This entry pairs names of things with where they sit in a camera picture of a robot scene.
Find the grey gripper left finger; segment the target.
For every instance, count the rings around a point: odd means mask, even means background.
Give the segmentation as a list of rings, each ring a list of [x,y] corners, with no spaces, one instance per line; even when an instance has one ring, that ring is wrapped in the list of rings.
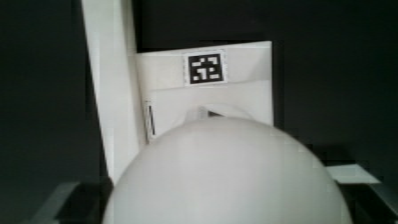
[[[101,224],[114,184],[64,182],[41,205],[28,224]]]

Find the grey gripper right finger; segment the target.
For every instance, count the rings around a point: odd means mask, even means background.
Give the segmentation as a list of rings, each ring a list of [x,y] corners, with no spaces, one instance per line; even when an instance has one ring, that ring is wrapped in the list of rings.
[[[327,171],[346,199],[354,224],[398,224],[394,195],[380,179],[357,164],[329,166]]]

